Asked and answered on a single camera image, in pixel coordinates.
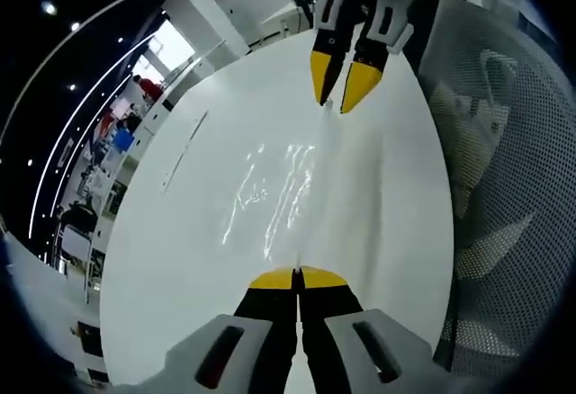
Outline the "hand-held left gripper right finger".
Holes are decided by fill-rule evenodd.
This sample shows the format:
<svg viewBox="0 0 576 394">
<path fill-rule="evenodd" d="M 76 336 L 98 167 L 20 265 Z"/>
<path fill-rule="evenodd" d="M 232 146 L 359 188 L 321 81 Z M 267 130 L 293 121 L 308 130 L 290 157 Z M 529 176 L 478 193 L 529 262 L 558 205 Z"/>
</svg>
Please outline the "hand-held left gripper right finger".
<svg viewBox="0 0 576 394">
<path fill-rule="evenodd" d="M 379 309 L 363 309 L 347 281 L 296 273 L 302 343 L 318 393 L 426 393 L 435 385 L 429 344 Z"/>
</svg>

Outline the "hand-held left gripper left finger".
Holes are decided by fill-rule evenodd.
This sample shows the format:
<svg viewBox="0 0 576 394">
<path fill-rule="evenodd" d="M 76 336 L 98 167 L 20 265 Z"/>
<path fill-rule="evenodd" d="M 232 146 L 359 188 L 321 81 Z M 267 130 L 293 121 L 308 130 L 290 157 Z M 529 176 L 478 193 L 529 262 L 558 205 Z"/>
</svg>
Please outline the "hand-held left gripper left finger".
<svg viewBox="0 0 576 394">
<path fill-rule="evenodd" d="M 283 393 L 297 335 L 297 271 L 259 275 L 220 314 L 166 354 L 164 393 Z"/>
</svg>

